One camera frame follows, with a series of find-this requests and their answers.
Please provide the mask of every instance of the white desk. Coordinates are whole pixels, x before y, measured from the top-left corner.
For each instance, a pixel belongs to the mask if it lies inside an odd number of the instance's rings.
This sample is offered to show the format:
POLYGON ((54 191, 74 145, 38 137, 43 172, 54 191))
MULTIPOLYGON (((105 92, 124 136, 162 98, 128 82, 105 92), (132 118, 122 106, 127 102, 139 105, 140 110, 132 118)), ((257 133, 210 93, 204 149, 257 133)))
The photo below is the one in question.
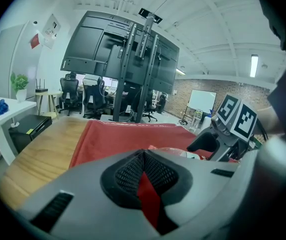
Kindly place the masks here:
POLYGON ((15 159, 15 156, 8 144, 8 141, 4 135, 2 125, 9 119, 17 116, 18 114, 27 111, 37 105, 36 102, 31 101, 23 101, 21 103, 18 103, 16 99, 11 98, 1 98, 0 100, 4 99, 5 103, 8 104, 8 111, 2 115, 0 115, 0 153, 4 157, 4 160, 8 165, 10 165, 13 160, 15 159))

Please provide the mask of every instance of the red fabric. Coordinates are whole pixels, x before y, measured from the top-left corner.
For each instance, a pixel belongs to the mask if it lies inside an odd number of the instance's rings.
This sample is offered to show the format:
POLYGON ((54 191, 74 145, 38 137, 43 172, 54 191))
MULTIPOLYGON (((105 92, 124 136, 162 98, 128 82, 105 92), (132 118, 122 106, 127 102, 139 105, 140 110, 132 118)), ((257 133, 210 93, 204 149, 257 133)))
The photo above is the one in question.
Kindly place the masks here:
MULTIPOLYGON (((70 168, 137 149, 177 148, 185 150, 196 138, 194 134, 171 123, 134 124, 89 120, 75 148, 70 168)), ((211 152, 198 150, 198 155, 210 157, 211 152)), ((139 182, 138 198, 148 221, 156 228, 160 209, 160 197, 147 175, 139 182)))

